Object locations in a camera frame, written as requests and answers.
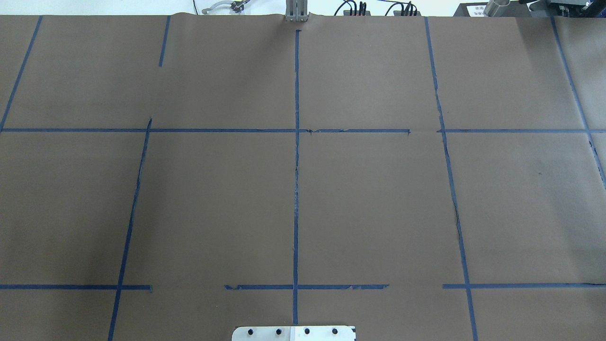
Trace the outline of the metal cup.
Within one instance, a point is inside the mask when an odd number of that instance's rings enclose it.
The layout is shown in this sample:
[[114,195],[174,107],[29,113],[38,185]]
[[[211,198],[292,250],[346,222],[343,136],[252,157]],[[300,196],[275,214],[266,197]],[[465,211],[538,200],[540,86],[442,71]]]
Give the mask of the metal cup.
[[504,17],[510,5],[510,0],[489,0],[483,10],[485,17]]

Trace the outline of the aluminium frame post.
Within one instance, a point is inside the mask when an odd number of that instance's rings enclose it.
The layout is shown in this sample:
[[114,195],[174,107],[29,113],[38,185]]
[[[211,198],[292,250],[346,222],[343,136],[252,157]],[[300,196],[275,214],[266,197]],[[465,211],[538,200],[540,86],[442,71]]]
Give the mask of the aluminium frame post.
[[308,0],[286,0],[286,22],[306,22],[309,19]]

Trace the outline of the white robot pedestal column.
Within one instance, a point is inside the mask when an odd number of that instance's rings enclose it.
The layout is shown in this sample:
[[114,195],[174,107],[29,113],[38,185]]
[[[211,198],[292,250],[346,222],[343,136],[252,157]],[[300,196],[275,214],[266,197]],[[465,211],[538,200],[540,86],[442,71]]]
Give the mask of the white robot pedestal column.
[[356,329],[346,325],[242,326],[232,341],[356,341]]

